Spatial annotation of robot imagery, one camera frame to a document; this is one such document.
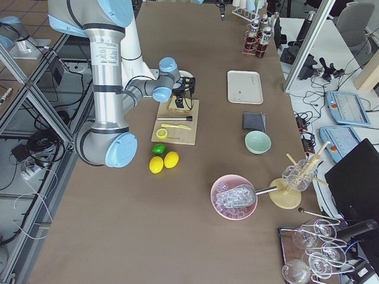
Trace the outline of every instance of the power adapter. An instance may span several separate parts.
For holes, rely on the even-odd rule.
[[[295,119],[296,119],[296,124],[297,124],[297,128],[299,129],[299,131],[307,130],[307,123],[306,123],[306,120],[304,118],[296,116]]]
[[[30,156],[30,153],[26,149],[26,146],[22,144],[14,147],[11,152],[19,163],[23,162],[27,157]]]
[[[21,177],[24,180],[30,180],[33,176],[41,172],[42,168],[38,166],[29,166],[21,172]]]
[[[301,143],[303,144],[305,153],[314,154],[314,147],[312,146],[312,141],[310,139],[301,138]]]

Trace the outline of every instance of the lime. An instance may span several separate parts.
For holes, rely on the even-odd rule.
[[[153,153],[155,155],[160,155],[162,153],[164,153],[164,151],[166,150],[166,145],[164,144],[157,144],[157,145],[154,145],[153,146]]]
[[[152,157],[149,169],[152,173],[159,173],[163,169],[163,159],[159,156]]]
[[[165,157],[165,167],[171,169],[175,167],[179,162],[179,155],[177,152],[171,151],[168,152]]]

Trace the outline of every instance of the white tray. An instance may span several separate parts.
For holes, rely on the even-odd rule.
[[[237,104],[263,103],[259,73],[251,71],[228,71],[227,99]]]

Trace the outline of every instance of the wooden stick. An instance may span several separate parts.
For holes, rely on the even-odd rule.
[[[316,154],[317,155],[321,154],[321,152],[326,148],[328,144],[330,144],[330,141],[325,142],[324,145],[321,146],[321,149]]]
[[[287,158],[289,158],[289,160],[292,162],[292,164],[294,164],[294,166],[297,164],[296,161],[294,160],[294,158],[291,157],[290,154],[286,154]]]
[[[314,179],[315,181],[319,182],[319,183],[322,183],[323,185],[329,186],[329,184],[328,184],[327,182],[324,182],[324,181],[321,180],[321,179],[318,179],[318,178],[316,178],[316,177],[313,177],[313,179]]]

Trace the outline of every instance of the knife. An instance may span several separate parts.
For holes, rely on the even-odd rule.
[[[173,128],[180,128],[180,129],[192,130],[191,127],[189,127],[189,126],[187,126],[187,125],[183,125],[183,124],[174,125],[174,124],[162,123],[162,124],[160,125],[160,127],[173,127]]]

